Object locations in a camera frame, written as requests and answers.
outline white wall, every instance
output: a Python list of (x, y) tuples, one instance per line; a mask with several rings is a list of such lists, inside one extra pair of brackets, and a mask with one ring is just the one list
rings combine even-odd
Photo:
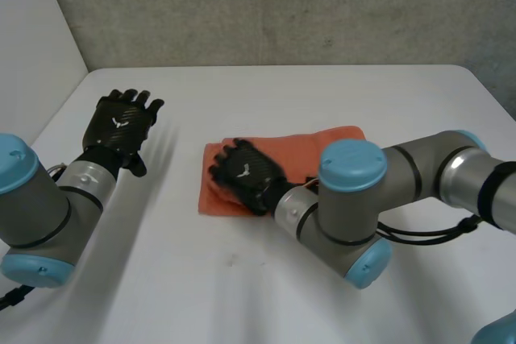
[(0, 132), (32, 143), (86, 73), (56, 0), (0, 0)]

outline gray wall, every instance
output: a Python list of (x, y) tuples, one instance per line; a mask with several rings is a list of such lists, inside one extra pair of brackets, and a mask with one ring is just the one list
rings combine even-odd
[(58, 0), (90, 70), (460, 64), (516, 117), (516, 0)]

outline white table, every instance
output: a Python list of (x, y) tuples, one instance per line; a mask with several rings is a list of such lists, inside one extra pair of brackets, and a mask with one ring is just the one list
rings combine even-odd
[[(45, 166), (81, 153), (97, 100), (148, 89), (166, 105), (144, 145), (149, 174), (123, 173), (73, 280), (0, 314), (5, 344), (468, 343), (516, 307), (516, 237), (482, 225), (437, 247), (395, 246), (358, 291), (270, 218), (197, 212), (205, 143), (360, 126), (381, 147), (467, 129), (516, 159), (516, 125), (456, 66), (104, 69), (91, 73), (34, 148)], [(384, 213), (412, 230), (467, 212), (429, 199)], [(0, 280), (0, 293), (13, 283)]]

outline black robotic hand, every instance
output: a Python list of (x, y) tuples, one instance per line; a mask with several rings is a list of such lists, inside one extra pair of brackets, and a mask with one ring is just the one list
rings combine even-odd
[(146, 108), (149, 96), (146, 90), (138, 94), (129, 89), (124, 93), (113, 90), (109, 96), (102, 97), (82, 139), (84, 150), (108, 148), (121, 159), (122, 168), (137, 177), (144, 176), (147, 168), (138, 151), (164, 104), (163, 100), (154, 100)]
[(273, 212), (281, 196), (293, 187), (283, 169), (247, 140), (233, 140), (215, 156), (210, 174), (217, 185), (229, 189), (255, 215)]

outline folded towel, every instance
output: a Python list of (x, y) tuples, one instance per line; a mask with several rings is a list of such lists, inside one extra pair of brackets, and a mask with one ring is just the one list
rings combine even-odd
[[(303, 184), (307, 177), (317, 176), (319, 157), (330, 143), (365, 137), (364, 132), (356, 126), (340, 126), (311, 135), (245, 139), (280, 164), (290, 182)], [(221, 143), (207, 144), (204, 148), (199, 213), (214, 216), (252, 215), (229, 191), (218, 187), (208, 172), (215, 155), (222, 151), (224, 145), (233, 145), (232, 141), (224, 139)]]

